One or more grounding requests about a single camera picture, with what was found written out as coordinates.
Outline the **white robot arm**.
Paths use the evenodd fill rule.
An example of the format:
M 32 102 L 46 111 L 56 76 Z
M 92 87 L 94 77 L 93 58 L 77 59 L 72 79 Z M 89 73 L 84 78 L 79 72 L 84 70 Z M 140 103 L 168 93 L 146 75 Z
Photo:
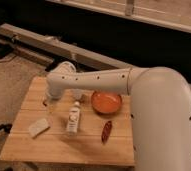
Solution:
M 78 73 L 69 62 L 47 75 L 46 97 L 66 89 L 100 90 L 131 97 L 135 171 L 191 171 L 191 89 L 166 67 Z

